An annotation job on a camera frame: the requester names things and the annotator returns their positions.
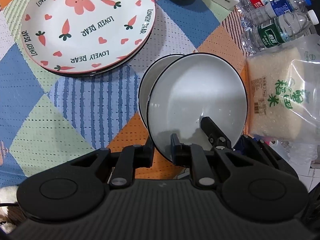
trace patterned tablecloth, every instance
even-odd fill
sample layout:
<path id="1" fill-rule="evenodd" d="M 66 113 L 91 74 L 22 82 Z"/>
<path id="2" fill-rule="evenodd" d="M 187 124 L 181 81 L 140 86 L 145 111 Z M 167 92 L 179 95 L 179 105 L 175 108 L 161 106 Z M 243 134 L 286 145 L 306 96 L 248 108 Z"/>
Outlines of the patterned tablecloth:
<path id="1" fill-rule="evenodd" d="M 0 0 L 0 187 L 100 147 L 119 151 L 144 144 L 137 114 L 140 78 L 172 53 L 210 52 L 247 81 L 239 15 L 210 0 L 155 0 L 156 21 L 147 44 L 129 62 L 91 78 L 65 78 L 31 61 L 20 39 L 29 0 Z M 137 178 L 173 178 L 180 169 L 155 153 Z"/>

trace plate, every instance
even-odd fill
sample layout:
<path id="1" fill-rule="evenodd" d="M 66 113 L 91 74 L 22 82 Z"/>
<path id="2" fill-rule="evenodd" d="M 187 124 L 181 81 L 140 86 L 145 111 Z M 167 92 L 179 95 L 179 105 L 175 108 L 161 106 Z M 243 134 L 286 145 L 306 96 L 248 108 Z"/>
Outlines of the plate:
<path id="1" fill-rule="evenodd" d="M 168 160 L 170 135 L 181 143 L 212 148 L 200 128 L 210 117 L 234 146 L 247 117 L 247 96 L 237 71 L 226 60 L 209 53 L 185 55 L 162 71 L 151 89 L 147 127 L 157 150 Z"/>
<path id="2" fill-rule="evenodd" d="M 30 0 L 21 22 L 32 60 L 60 73 L 90 73 L 132 54 L 152 30 L 154 0 Z"/>
<path id="3" fill-rule="evenodd" d="M 92 76 L 97 76 L 97 75 L 104 74 L 104 73 L 106 73 L 106 72 L 108 72 L 108 71 L 110 71 L 110 70 L 112 70 L 112 69 L 114 69 L 116 67 L 119 67 L 119 66 L 121 66 L 122 64 L 124 64 L 126 62 L 128 62 L 135 55 L 137 55 L 140 52 L 140 50 L 143 48 L 143 46 L 147 43 L 150 35 L 151 35 L 151 33 L 149 34 L 148 38 L 145 39 L 144 43 L 140 44 L 140 46 L 132 54 L 130 54 L 125 59 L 117 62 L 116 64 L 114 64 L 114 65 L 112 65 L 110 67 L 106 67 L 106 68 L 100 69 L 98 71 L 94 71 L 94 72 L 90 72 L 90 73 L 83 73 L 83 74 L 72 74 L 72 73 L 65 74 L 65 73 L 53 72 L 53 71 L 50 71 L 50 70 L 48 70 L 48 71 L 53 73 L 53 74 L 57 74 L 57 75 L 64 76 L 64 77 L 71 77 L 71 78 L 92 77 Z"/>
<path id="4" fill-rule="evenodd" d="M 182 56 L 183 54 L 171 54 L 161 57 L 145 71 L 138 91 L 139 115 L 145 127 L 147 127 L 147 104 L 153 84 L 167 66 Z"/>

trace bowl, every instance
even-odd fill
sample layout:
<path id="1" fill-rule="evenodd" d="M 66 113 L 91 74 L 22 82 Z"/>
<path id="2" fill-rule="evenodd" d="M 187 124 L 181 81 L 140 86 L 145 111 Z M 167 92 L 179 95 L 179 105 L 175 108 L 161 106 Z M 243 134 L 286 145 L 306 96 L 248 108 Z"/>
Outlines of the bowl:
<path id="1" fill-rule="evenodd" d="M 210 117 L 230 139 L 242 134 L 248 102 L 238 72 L 226 60 L 209 53 L 185 55 L 167 66 L 154 83 L 147 105 L 147 128 L 157 150 L 169 161 L 170 135 L 204 150 L 212 145 L 200 128 Z"/>
<path id="2" fill-rule="evenodd" d="M 144 73 L 138 91 L 139 115 L 145 127 L 147 127 L 147 104 L 153 84 L 161 72 L 183 54 L 171 54 L 156 60 Z"/>

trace blue label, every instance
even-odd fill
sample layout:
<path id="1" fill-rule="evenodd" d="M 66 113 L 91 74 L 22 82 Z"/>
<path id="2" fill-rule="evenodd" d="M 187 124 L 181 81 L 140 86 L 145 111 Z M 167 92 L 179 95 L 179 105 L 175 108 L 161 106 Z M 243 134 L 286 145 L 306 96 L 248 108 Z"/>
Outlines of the blue label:
<path id="1" fill-rule="evenodd" d="M 270 4 L 277 16 L 293 11 L 290 3 L 287 0 L 273 0 L 270 2 Z"/>

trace metal screw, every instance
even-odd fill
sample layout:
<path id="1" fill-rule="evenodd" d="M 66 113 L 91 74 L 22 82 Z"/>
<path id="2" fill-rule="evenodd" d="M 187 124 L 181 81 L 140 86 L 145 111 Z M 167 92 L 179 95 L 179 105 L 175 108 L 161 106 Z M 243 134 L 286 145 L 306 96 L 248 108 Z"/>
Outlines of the metal screw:
<path id="1" fill-rule="evenodd" d="M 111 184 L 115 186 L 123 186 L 126 183 L 127 183 L 127 180 L 125 178 L 114 178 L 111 181 Z"/>
<path id="2" fill-rule="evenodd" d="M 211 186 L 214 184 L 214 179 L 204 177 L 204 178 L 199 179 L 199 183 L 203 186 Z"/>

